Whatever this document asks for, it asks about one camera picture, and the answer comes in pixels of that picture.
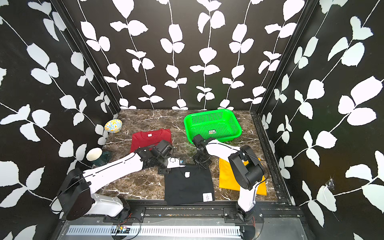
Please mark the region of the black t-shirt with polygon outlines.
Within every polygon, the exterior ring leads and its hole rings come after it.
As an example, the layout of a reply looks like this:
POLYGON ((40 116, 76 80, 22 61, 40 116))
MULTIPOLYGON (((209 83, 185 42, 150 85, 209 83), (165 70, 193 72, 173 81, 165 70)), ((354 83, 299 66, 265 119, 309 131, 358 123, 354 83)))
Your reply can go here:
POLYGON ((179 206, 215 200, 211 171, 197 165, 174 168, 165 175, 165 201, 179 206))

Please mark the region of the yellow t-shirt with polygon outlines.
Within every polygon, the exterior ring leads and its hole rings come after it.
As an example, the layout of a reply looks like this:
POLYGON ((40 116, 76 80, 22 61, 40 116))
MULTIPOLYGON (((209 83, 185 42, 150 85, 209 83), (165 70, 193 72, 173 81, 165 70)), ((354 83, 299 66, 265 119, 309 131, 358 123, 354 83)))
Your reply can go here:
MULTIPOLYGON (((233 170, 228 161, 219 159, 219 188, 240 191, 241 186, 235 179, 233 170)), ((266 183, 262 183, 258 186, 257 195, 267 196, 266 183)))

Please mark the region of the red t-shirt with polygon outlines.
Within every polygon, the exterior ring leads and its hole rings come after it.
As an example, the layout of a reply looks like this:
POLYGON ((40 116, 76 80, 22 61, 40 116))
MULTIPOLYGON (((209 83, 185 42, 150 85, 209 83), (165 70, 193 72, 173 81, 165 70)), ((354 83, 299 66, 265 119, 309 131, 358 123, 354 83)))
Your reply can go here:
POLYGON ((162 140, 172 143, 172 133, 170 129, 134 133, 132 135, 131 153, 139 148, 157 145, 162 140))

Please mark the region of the green plastic basket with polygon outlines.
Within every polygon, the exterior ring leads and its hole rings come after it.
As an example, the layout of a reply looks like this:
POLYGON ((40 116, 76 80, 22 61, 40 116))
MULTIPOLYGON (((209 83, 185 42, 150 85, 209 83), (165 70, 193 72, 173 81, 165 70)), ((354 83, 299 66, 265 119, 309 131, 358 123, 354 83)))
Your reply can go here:
POLYGON ((226 109, 187 115, 184 118, 186 135, 190 143, 197 135, 220 142, 232 141, 242 135, 242 128, 235 114, 226 109))

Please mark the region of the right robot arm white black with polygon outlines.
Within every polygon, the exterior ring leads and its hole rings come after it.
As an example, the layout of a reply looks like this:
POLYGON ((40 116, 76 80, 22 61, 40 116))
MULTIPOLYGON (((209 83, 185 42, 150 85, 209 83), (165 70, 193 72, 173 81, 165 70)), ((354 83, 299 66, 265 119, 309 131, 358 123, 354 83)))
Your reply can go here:
POLYGON ((243 222, 255 221, 257 213, 255 196, 259 185, 268 179, 268 171, 248 145, 234 147, 214 138, 204 139, 196 135, 193 144, 197 153, 193 156, 194 163, 208 169, 211 157, 218 157, 231 166, 235 180, 240 185, 240 195, 237 201, 237 218, 243 222))

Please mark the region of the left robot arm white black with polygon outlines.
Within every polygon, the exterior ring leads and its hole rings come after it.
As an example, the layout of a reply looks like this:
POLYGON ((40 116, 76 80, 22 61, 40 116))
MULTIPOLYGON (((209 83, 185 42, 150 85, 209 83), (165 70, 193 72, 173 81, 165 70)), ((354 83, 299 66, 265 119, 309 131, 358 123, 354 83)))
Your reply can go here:
POLYGON ((155 146, 139 148, 117 161, 91 170, 71 170, 57 195, 64 216, 68 221, 85 215, 122 217, 129 210, 126 201, 118 197, 98 194, 104 186, 131 173, 158 166, 168 170, 181 166, 179 159, 171 156, 173 146, 162 140, 155 146))

